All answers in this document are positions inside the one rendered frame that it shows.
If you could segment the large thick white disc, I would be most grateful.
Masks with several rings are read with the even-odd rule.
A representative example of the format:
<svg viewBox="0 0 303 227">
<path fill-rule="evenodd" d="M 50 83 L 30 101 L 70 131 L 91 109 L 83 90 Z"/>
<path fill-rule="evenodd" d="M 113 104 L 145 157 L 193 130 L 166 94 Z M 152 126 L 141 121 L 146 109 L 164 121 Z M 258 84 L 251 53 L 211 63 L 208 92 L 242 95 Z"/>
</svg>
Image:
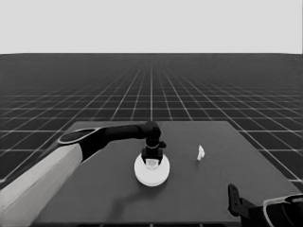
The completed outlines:
<svg viewBox="0 0 303 227">
<path fill-rule="evenodd" d="M 135 177 L 146 186 L 158 186 L 169 176 L 170 164 L 166 155 L 163 155 L 161 163 L 151 165 L 150 162 L 144 163 L 141 155 L 134 161 Z"/>
</svg>

